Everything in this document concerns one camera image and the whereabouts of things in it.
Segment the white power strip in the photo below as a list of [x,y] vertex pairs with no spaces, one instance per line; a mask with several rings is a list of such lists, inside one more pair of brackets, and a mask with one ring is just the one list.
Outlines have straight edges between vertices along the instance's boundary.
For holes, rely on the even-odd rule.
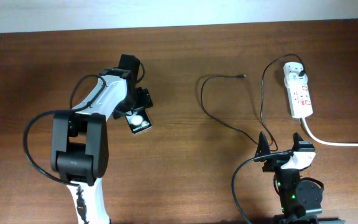
[[[299,76],[306,74],[304,66],[298,62],[287,62],[283,66],[286,73],[296,72]],[[287,88],[288,101],[292,118],[301,119],[313,114],[308,84]]]

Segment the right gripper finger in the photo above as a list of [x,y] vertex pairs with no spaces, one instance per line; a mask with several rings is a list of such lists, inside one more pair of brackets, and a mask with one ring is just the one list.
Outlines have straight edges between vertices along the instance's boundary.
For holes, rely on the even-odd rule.
[[270,146],[267,141],[266,135],[263,131],[259,134],[259,141],[255,152],[255,157],[266,156],[270,154]]
[[315,152],[312,142],[304,141],[298,133],[293,134],[293,152]]

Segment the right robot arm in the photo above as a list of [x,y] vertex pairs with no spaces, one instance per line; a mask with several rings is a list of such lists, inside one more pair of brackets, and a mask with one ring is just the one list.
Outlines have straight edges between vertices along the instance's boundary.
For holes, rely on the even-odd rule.
[[282,214],[274,223],[318,223],[322,213],[324,184],[300,172],[309,168],[316,156],[315,148],[298,133],[293,134],[293,147],[283,152],[270,152],[264,133],[259,134],[255,161],[263,162],[263,172],[273,172],[273,185],[280,198]]

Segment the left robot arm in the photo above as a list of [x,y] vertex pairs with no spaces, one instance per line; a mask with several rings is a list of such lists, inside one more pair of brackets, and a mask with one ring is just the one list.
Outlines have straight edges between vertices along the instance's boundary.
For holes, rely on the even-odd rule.
[[96,86],[69,112],[53,117],[51,167],[73,197],[79,223],[110,223],[102,177],[109,160],[109,119],[125,118],[132,134],[152,127],[148,89],[138,86],[144,65],[134,55],[121,55],[119,65],[103,70]]

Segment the black Galaxy flip phone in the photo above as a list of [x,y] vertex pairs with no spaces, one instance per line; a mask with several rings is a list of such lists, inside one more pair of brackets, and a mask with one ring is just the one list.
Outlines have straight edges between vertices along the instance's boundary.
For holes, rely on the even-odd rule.
[[126,120],[132,134],[139,134],[152,127],[146,110],[136,111],[132,115],[126,116]]

